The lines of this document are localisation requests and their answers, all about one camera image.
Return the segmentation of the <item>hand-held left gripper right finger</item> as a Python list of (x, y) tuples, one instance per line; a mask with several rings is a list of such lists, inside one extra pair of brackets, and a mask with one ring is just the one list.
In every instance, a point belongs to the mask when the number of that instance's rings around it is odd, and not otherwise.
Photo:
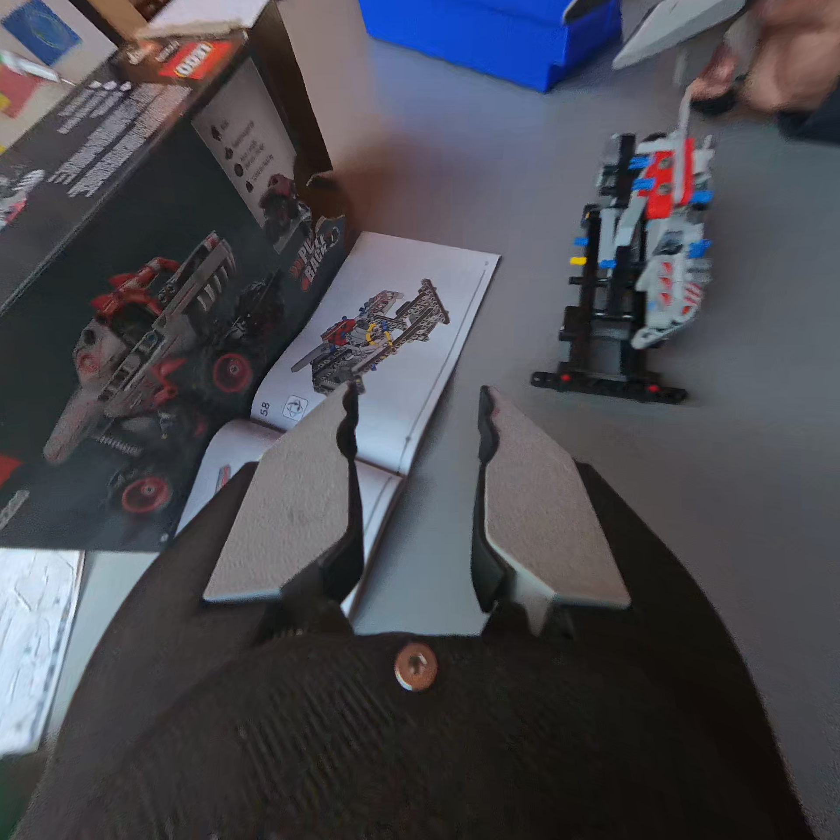
[(574, 458), (496, 387), (479, 392), (471, 581), (480, 610), (538, 636), (565, 607), (622, 612), (631, 595)]

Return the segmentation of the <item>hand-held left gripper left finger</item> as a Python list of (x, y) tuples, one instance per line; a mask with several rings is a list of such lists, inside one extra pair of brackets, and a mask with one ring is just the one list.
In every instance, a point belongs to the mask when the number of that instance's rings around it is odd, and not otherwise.
[(364, 571), (359, 387), (341, 385), (260, 458), (203, 598), (342, 603)]

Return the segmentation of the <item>grey red lego truck model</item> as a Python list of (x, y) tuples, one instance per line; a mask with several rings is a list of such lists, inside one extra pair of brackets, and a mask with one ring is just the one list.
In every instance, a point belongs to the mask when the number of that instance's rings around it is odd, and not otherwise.
[(671, 131), (609, 140), (570, 259), (579, 296), (559, 333), (568, 357), (553, 372), (533, 372), (532, 386), (671, 406), (688, 400), (649, 368), (648, 352), (694, 321), (711, 282), (705, 226), (716, 146), (710, 135), (696, 141), (690, 116), (687, 89)]

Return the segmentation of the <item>person's right forearm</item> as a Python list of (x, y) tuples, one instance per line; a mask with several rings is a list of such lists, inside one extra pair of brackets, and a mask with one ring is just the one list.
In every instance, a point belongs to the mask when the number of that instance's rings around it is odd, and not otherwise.
[(813, 111), (780, 111), (775, 118), (788, 140), (839, 146), (839, 86)]

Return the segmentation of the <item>black lego set box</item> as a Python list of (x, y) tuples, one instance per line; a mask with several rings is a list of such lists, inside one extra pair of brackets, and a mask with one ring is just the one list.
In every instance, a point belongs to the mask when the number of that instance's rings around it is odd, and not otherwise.
[(165, 546), (347, 254), (279, 2), (177, 29), (2, 154), (3, 549)]

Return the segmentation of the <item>lego instruction booklet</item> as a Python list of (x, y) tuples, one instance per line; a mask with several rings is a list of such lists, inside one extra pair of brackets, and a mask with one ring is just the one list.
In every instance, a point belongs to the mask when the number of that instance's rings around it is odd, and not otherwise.
[(258, 463), (342, 385), (357, 382), (364, 564), (341, 601), (352, 620), (382, 531), (499, 259), (362, 234), (315, 312), (257, 386), (246, 418), (227, 422), (212, 437), (176, 535), (243, 467)]

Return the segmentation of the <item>person's right hand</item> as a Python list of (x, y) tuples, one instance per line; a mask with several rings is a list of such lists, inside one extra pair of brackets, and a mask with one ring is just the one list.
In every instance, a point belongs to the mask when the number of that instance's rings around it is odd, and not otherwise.
[(688, 87), (699, 112), (725, 112), (733, 101), (766, 115), (806, 114), (820, 108), (839, 75), (839, 2), (757, 2), (740, 20), (753, 26), (752, 52), (744, 35), (726, 35)]

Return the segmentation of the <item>blue plastic bin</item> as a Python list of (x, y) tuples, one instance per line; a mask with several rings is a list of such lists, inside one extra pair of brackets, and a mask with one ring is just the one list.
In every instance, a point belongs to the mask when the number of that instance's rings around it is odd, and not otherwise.
[(539, 92), (552, 89), (623, 34), (609, 19), (563, 25), (570, 1), (360, 1), (367, 34)]

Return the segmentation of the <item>white sticker sheet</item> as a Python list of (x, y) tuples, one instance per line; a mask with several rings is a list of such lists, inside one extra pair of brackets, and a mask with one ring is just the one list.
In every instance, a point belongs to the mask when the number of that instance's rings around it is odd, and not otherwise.
[(1, 550), (1, 757), (35, 752), (74, 622), (83, 551)]

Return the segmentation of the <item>blue paper sheet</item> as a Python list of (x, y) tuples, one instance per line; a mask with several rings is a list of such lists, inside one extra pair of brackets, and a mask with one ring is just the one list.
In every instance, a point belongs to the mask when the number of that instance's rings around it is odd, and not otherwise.
[(42, 1), (17, 6), (2, 17), (2, 27), (48, 67), (81, 43), (79, 35)]

